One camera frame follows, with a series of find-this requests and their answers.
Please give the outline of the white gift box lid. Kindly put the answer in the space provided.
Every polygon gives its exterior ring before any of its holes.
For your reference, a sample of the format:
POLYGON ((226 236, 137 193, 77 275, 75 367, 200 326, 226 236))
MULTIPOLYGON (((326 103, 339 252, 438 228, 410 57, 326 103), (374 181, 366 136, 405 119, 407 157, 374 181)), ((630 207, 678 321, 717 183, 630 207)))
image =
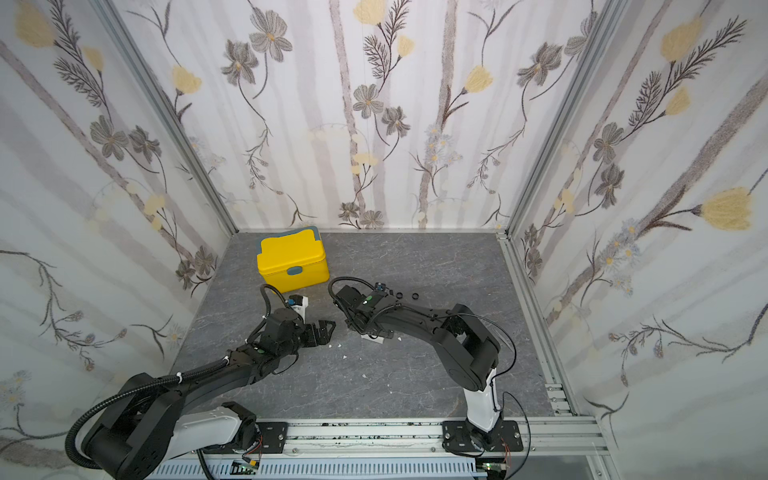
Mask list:
POLYGON ((375 335, 369 335, 369 334, 361 334, 361 338, 366 341, 370 341, 377 344, 383 344, 384 338, 375 336, 375 335))

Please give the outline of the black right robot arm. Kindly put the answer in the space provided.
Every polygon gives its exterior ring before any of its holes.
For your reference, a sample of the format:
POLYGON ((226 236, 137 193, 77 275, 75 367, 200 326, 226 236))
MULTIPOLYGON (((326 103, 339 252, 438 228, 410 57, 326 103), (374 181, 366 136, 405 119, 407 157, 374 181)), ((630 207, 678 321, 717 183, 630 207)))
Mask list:
POLYGON ((351 285, 329 292, 347 326, 361 335, 403 334, 430 345, 448 376, 464 390, 467 422, 487 434, 501 420, 495 377, 501 344, 468 307, 435 309, 407 303, 382 286, 364 293, 351 285))

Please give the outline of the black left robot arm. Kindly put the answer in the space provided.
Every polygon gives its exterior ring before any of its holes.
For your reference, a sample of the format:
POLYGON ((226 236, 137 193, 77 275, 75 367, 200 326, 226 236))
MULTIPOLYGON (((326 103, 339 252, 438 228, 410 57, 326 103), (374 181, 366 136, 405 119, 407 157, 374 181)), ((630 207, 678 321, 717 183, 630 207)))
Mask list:
POLYGON ((290 307, 265 316, 245 343, 221 359, 174 375, 138 374, 70 427, 64 449, 74 464, 114 479, 144 479, 181 436, 182 416, 198 405, 275 373, 283 358, 331 342, 336 323, 307 323, 290 307))

